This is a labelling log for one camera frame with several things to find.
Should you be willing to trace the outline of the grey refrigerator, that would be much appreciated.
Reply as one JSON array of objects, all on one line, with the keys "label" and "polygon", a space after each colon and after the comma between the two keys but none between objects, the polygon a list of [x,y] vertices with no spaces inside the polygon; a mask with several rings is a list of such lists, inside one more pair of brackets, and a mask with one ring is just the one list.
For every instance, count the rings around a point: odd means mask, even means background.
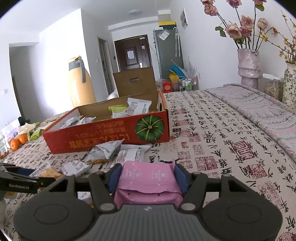
[{"label": "grey refrigerator", "polygon": [[176,27],[153,31],[161,79],[170,80],[171,67],[184,67],[181,41],[176,31]]}]

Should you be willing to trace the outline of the yellow black box on fridge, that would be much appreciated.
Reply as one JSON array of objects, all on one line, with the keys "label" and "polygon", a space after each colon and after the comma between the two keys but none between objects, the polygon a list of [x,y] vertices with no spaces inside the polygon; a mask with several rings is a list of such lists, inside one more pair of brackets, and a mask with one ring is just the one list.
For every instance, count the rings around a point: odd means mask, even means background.
[{"label": "yellow black box on fridge", "polygon": [[172,30],[173,28],[177,27],[175,21],[166,21],[166,22],[159,22],[159,27],[162,27],[166,30]]}]

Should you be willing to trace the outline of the red gift box on floor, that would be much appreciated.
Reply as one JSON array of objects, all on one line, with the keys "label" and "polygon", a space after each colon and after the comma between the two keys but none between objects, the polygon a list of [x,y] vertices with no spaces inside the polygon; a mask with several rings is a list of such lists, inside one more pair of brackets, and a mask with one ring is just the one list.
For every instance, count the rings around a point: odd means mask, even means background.
[{"label": "red gift box on floor", "polygon": [[173,92],[171,82],[168,80],[162,81],[162,92],[163,93],[170,93]]}]

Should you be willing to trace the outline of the white biscuit packet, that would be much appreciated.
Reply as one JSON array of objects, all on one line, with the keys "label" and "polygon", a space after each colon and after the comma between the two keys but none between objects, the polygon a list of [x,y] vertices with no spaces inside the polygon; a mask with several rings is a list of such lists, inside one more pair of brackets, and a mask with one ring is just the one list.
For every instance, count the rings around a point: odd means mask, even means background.
[{"label": "white biscuit packet", "polygon": [[114,161],[109,168],[116,164],[123,165],[127,161],[143,162],[144,154],[151,148],[151,145],[127,145],[122,144]]}]

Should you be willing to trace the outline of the yellow thermos jug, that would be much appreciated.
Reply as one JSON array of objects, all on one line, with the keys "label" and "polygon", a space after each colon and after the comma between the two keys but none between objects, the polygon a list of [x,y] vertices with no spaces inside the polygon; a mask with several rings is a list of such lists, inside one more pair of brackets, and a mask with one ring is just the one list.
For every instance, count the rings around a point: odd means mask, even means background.
[{"label": "yellow thermos jug", "polygon": [[74,107],[96,102],[91,77],[85,68],[81,56],[74,57],[69,62],[69,88]]}]

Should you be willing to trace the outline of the pink snack packet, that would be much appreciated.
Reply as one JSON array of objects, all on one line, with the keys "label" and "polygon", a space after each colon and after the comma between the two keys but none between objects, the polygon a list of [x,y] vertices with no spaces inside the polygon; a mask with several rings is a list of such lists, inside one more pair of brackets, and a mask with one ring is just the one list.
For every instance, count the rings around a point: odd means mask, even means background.
[{"label": "pink snack packet", "polygon": [[114,202],[123,204],[174,204],[183,200],[172,164],[127,161],[123,165]]}]

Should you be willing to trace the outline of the small green white snack packet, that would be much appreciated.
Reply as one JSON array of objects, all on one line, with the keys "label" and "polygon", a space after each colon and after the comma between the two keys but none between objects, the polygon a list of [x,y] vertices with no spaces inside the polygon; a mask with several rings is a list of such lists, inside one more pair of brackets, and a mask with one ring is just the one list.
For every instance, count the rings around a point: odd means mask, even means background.
[{"label": "small green white snack packet", "polygon": [[127,105],[119,104],[108,107],[108,110],[112,112],[112,118],[122,118],[126,116]]}]

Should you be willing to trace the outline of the dark brown entrance door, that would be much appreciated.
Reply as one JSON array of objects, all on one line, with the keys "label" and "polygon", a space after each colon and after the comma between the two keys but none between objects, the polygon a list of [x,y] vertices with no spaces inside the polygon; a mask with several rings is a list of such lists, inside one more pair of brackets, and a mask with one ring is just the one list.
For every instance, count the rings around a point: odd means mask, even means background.
[{"label": "dark brown entrance door", "polygon": [[120,72],[152,66],[147,35],[117,40],[114,45]]}]

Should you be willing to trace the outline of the green packet near oranges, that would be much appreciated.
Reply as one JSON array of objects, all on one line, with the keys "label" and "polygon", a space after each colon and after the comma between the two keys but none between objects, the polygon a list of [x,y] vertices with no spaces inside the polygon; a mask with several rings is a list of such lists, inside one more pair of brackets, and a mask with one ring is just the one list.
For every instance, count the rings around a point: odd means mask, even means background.
[{"label": "green packet near oranges", "polygon": [[31,135],[30,135],[30,140],[33,141],[33,140],[36,140],[38,139],[39,137],[41,137],[42,135],[42,130],[39,129],[39,130],[36,130],[34,131]]}]

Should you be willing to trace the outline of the orange mandarin front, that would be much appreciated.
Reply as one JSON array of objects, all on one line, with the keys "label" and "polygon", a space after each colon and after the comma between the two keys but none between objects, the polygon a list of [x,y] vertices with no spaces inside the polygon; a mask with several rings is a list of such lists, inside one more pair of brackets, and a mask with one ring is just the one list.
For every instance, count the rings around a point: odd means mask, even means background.
[{"label": "orange mandarin front", "polygon": [[16,151],[20,147],[20,142],[17,138],[12,138],[10,140],[10,149]]}]

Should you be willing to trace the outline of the grey folded blanket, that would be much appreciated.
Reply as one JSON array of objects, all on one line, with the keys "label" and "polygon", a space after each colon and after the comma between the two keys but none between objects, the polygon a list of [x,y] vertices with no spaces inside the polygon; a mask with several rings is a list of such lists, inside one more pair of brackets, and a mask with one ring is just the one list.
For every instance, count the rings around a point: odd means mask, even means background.
[{"label": "grey folded blanket", "polygon": [[206,91],[236,109],[295,160],[295,111],[279,100],[243,84],[226,84]]}]

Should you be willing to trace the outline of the clear storage jar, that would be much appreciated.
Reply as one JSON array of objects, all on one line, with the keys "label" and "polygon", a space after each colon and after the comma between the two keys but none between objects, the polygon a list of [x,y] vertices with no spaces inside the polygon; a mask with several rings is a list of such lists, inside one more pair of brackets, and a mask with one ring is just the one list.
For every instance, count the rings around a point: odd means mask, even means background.
[{"label": "clear storage jar", "polygon": [[264,92],[279,100],[282,101],[283,98],[283,78],[276,77],[271,74],[263,73],[263,84],[264,84]]}]

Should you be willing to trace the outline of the orange mandarin back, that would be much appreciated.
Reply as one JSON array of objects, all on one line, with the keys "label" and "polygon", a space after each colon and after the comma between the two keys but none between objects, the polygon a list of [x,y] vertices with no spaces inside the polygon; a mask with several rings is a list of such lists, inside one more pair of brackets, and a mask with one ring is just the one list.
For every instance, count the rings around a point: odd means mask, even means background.
[{"label": "orange mandarin back", "polygon": [[28,141],[28,135],[26,133],[18,135],[18,141],[24,145]]}]

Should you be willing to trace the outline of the orange mandarin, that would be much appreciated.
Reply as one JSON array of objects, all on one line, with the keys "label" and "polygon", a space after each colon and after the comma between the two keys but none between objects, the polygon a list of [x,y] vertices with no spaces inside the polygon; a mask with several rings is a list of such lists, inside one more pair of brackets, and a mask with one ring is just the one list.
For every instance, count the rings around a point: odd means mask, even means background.
[{"label": "orange mandarin", "polygon": [[16,151],[20,147],[20,142],[17,138],[12,138],[10,140],[10,149]]},{"label": "orange mandarin", "polygon": [[28,141],[28,135],[26,133],[18,135],[18,141],[24,145]]}]

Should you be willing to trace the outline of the red orange cardboard box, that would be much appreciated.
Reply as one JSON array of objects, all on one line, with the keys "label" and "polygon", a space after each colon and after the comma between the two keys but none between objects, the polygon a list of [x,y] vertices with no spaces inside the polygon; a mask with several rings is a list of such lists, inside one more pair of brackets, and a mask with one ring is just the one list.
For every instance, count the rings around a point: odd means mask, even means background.
[{"label": "red orange cardboard box", "polygon": [[169,112],[161,91],[133,95],[150,100],[149,112],[112,118],[112,105],[127,104],[128,97],[76,107],[58,118],[42,135],[52,154],[87,151],[95,145],[124,140],[124,144],[145,145],[170,139]]}]

